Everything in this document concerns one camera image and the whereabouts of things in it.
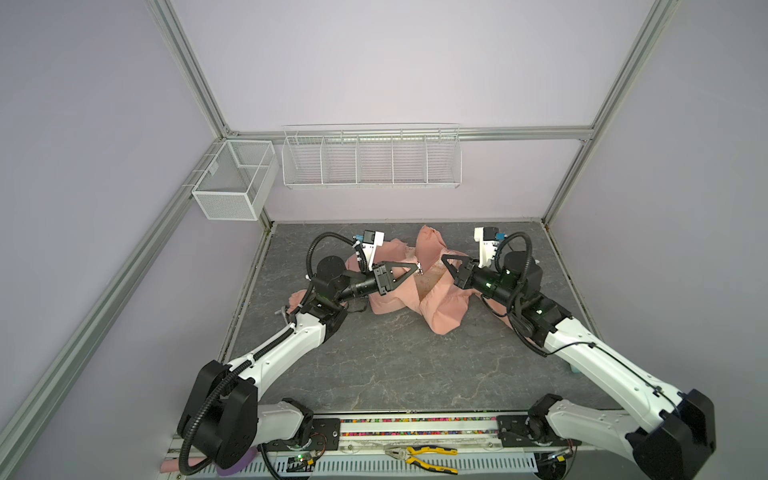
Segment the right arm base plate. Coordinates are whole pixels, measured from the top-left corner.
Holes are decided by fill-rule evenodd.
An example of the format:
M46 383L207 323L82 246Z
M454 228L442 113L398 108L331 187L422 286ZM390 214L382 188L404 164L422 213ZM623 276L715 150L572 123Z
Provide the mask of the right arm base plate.
M538 418L526 414L497 415L497 438L505 448L512 447L576 447L579 440L557 436L554 430Z

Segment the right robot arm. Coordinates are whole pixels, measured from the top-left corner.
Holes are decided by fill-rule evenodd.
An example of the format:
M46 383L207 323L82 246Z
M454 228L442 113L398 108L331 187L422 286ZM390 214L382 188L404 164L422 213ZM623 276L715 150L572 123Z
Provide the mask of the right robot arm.
M478 227L480 256L444 254L453 283L498 304L532 352L558 357L586 376L619 405L601 411L556 394L540 398L511 432L537 445L571 440L622 456L650 479L692 479L716 450L713 402L693 389L683 392L644 371L597 338L561 304L541 291L543 271L529 235L502 235Z

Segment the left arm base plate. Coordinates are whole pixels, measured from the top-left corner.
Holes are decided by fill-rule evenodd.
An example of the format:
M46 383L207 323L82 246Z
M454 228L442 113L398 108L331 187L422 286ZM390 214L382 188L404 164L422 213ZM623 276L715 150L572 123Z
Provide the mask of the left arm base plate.
M269 443L270 452L336 451L341 440L341 419L315 417L301 430L296 438L274 440Z

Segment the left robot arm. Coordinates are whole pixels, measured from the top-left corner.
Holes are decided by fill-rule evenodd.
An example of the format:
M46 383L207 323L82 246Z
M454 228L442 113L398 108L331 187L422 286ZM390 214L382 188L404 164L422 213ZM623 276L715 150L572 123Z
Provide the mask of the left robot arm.
M417 263L375 262L382 244L378 231L357 237L318 235L305 257L308 287L285 312L282 329L239 357L212 360L201 368L177 427L182 475L195 475L209 465L232 468L252 447L273 441L310 444L310 409L290 398L273 404L261 399L292 365L340 329L350 300L385 296L419 271Z

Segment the pink Snoopy zip jacket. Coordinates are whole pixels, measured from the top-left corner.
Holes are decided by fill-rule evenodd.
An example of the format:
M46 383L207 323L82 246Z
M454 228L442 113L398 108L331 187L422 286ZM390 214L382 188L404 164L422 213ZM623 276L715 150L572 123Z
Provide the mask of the pink Snoopy zip jacket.
M475 292L462 290L453 284L453 279L440 256L450 254L440 232L423 226L411 247L399 239L385 241L368 259L375 261L411 262L419 261L425 268L423 274L415 273L394 292L369 295L373 313L383 315L408 308L420 314L430 329L439 335L458 328L469 308L469 298Z

